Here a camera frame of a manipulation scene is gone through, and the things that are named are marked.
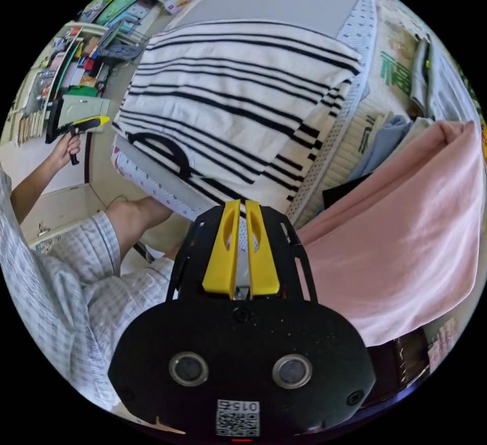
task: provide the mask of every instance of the pink towel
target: pink towel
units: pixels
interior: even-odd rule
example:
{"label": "pink towel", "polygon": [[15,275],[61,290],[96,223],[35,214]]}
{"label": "pink towel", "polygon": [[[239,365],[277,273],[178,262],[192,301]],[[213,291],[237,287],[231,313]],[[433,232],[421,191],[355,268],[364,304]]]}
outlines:
{"label": "pink towel", "polygon": [[368,347],[434,320],[472,290],[479,146],[473,122],[436,122],[298,232],[319,303],[347,318]]}

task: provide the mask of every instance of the plaid shirt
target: plaid shirt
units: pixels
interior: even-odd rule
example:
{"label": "plaid shirt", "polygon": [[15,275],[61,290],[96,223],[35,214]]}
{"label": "plaid shirt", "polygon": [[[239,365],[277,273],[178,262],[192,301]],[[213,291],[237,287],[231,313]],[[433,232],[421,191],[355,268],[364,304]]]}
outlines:
{"label": "plaid shirt", "polygon": [[0,266],[14,305],[57,371],[110,411],[120,402],[107,374],[117,342],[138,315],[164,302],[173,263],[160,258],[143,271],[117,275],[119,245],[102,212],[67,233],[49,254],[31,250],[11,191],[0,166]]}

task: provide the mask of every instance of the human leg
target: human leg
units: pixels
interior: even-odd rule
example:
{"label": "human leg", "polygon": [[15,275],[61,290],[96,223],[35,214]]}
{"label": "human leg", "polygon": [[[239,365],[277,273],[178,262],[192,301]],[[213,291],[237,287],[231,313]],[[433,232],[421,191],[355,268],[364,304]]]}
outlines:
{"label": "human leg", "polygon": [[172,210],[152,197],[113,204],[106,214],[117,236],[120,260],[127,255],[145,231],[165,222]]}

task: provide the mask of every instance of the human hand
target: human hand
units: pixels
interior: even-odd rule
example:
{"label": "human hand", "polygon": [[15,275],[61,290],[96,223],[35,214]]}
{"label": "human hand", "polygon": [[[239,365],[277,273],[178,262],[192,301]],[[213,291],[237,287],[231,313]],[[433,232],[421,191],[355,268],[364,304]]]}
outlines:
{"label": "human hand", "polygon": [[80,145],[79,134],[71,136],[70,133],[67,133],[59,140],[52,153],[47,157],[47,161],[55,170],[59,171],[70,162],[70,155],[76,155],[80,152]]}

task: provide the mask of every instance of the white towel with black stripes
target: white towel with black stripes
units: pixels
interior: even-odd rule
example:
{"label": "white towel with black stripes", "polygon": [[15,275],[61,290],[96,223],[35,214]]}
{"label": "white towel with black stripes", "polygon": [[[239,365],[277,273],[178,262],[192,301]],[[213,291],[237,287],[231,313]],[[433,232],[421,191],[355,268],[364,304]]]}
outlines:
{"label": "white towel with black stripes", "polygon": [[299,187],[359,59],[335,39],[277,22],[178,27],[150,39],[114,127],[176,173],[178,159],[157,138],[177,144],[198,185],[210,179],[235,193],[264,175]]}

